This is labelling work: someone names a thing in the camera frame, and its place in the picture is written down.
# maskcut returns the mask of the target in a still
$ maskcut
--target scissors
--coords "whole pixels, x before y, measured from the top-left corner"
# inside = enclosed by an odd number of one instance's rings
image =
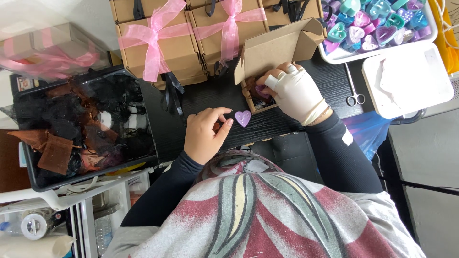
[[[365,103],[365,96],[363,94],[355,93],[354,83],[352,82],[352,77],[351,77],[351,72],[349,71],[349,66],[347,66],[347,63],[344,63],[344,66],[346,66],[346,73],[347,73],[347,77],[349,77],[349,84],[351,86],[351,91],[352,91],[352,95],[346,98],[346,103],[350,105],[351,107],[357,104],[362,105]]]

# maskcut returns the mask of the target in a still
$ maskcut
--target white glove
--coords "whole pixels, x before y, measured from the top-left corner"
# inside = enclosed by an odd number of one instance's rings
[[[257,80],[271,90],[279,108],[288,116],[306,126],[314,122],[329,109],[317,85],[300,65],[283,63],[277,69],[269,70]]]

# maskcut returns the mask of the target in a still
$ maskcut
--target white tray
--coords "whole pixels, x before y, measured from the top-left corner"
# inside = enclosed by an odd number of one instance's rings
[[[425,16],[427,17],[427,20],[429,22],[429,26],[431,27],[432,33],[430,35],[425,36],[423,39],[420,39],[418,41],[433,42],[437,38],[438,29],[437,29],[437,24],[435,23],[435,19],[433,17],[432,10],[430,8],[429,2],[427,2],[427,1],[425,2],[424,7],[422,8],[422,11],[424,12]],[[385,48],[377,49],[375,51],[370,51],[370,52],[366,52],[366,53],[363,53],[363,54],[359,54],[357,52],[351,53],[351,52],[348,52],[348,51],[342,49],[341,47],[338,47],[335,51],[331,52],[328,55],[325,54],[324,45],[323,44],[319,44],[319,52],[320,52],[320,55],[322,56],[322,58],[327,63],[330,63],[330,64],[342,64],[342,63],[351,62],[351,61],[355,61],[355,60],[362,59],[362,58],[367,58],[367,57],[370,57],[370,56],[380,55],[380,54],[384,53],[387,49],[397,48],[397,47],[408,45],[408,44],[412,44],[412,43],[405,43],[405,44],[402,44],[402,45],[399,45],[399,46],[393,46],[393,47],[387,46]]]
[[[389,56],[399,58],[400,63],[403,63],[405,69],[400,74],[416,74],[416,77],[412,77],[411,84],[400,83],[396,76],[389,77],[390,85],[405,89],[405,92],[399,91],[400,94],[397,95],[399,103],[392,101],[391,92],[380,87],[383,70],[381,61]],[[416,56],[419,61],[405,59],[405,56]],[[426,60],[425,65],[421,64],[423,58]],[[387,119],[447,102],[454,95],[440,52],[432,42],[419,41],[390,48],[381,55],[366,59],[362,65],[362,73],[376,112]]]

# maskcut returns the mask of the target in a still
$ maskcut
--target black long-sleeve shirt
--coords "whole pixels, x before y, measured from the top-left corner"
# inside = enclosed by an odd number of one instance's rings
[[[382,192],[373,166],[357,143],[343,140],[349,132],[336,113],[317,125],[306,127],[306,132],[327,187],[343,192]],[[163,173],[129,210],[121,226],[161,226],[203,167],[183,151],[170,170]]]

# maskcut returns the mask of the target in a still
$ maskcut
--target blue plastic bag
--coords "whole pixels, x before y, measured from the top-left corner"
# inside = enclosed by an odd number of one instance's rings
[[[383,118],[376,111],[371,111],[345,118],[343,123],[367,159],[371,161],[378,147],[386,139],[392,120]]]

